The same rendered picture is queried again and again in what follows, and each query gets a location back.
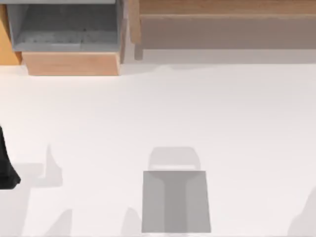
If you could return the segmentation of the pale wooden drawer front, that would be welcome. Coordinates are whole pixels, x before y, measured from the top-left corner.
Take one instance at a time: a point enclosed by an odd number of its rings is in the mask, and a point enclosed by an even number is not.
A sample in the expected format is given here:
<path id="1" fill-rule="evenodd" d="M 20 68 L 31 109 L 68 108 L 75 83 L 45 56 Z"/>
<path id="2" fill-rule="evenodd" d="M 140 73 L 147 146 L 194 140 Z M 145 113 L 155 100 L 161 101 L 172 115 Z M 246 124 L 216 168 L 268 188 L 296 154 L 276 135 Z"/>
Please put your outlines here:
<path id="1" fill-rule="evenodd" d="M 32 76 L 118 76 L 119 52 L 22 52 Z"/>

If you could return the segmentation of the orange wooden cupboard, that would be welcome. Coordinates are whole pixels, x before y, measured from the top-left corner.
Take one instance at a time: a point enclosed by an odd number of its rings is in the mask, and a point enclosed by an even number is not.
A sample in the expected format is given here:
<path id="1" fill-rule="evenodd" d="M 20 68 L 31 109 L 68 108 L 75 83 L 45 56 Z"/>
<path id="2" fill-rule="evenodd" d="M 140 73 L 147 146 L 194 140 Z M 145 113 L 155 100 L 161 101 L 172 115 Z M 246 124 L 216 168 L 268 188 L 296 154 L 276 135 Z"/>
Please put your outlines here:
<path id="1" fill-rule="evenodd" d="M 12 50 L 6 5 L 0 4 L 0 66 L 17 66 L 21 62 L 21 52 Z"/>

